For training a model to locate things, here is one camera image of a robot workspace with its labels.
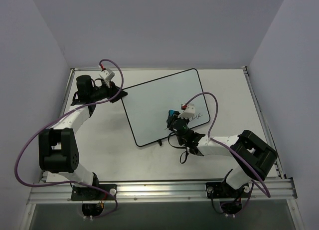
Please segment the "black framed whiteboard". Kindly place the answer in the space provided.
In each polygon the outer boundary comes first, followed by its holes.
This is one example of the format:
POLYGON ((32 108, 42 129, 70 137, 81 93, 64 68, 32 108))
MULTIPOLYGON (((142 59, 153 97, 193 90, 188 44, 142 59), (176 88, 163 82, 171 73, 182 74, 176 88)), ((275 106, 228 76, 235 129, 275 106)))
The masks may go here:
POLYGON ((181 111, 187 101, 195 106, 195 116, 189 128, 209 123, 211 120, 197 69, 192 68, 170 74, 124 90, 122 98, 129 126, 138 147, 143 147, 168 137, 167 118, 170 110, 181 111))

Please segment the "blue bone-shaped eraser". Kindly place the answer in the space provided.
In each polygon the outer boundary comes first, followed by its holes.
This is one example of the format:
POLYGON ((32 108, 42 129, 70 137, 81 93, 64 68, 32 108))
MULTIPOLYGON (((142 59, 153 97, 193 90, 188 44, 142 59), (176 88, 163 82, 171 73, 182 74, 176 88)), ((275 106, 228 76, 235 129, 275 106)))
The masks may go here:
POLYGON ((178 116, 180 113, 175 110, 169 110, 168 111, 168 117, 167 118, 173 118, 174 116, 178 116))

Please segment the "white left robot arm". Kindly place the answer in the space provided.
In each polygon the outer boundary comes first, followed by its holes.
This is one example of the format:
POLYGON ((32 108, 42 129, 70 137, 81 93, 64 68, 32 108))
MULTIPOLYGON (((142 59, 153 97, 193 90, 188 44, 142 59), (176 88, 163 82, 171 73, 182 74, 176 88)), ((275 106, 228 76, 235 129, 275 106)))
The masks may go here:
POLYGON ((75 134, 93 115, 96 102, 106 99, 114 103, 128 95, 110 78, 100 75, 98 80, 100 86, 89 75, 77 77, 77 91, 69 108, 71 113, 38 135, 40 168, 73 181, 74 185, 83 188, 83 195, 90 200, 100 195, 99 180, 95 173, 80 164, 75 134))

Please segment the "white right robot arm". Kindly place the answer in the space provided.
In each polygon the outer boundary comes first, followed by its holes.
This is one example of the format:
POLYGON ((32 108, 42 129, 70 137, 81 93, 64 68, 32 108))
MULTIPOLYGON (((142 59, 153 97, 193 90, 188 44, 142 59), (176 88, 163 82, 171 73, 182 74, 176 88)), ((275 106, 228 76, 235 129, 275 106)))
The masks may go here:
POLYGON ((249 130, 228 137, 209 137, 189 129, 188 119, 179 117, 178 111, 170 110, 166 120, 167 128, 176 135, 178 148, 196 156, 231 156, 238 167, 231 170, 221 184, 226 196, 235 195, 250 181, 263 182, 277 160, 278 153, 266 142, 249 130))

